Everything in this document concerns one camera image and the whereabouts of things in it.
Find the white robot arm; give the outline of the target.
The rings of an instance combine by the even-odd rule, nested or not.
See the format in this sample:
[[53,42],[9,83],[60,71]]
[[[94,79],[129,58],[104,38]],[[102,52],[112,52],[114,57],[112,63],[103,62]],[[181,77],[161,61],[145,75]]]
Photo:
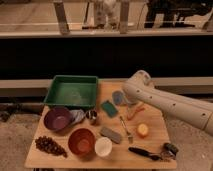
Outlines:
[[213,103],[158,90],[144,70],[127,79],[122,89],[131,103],[145,102],[213,136]]

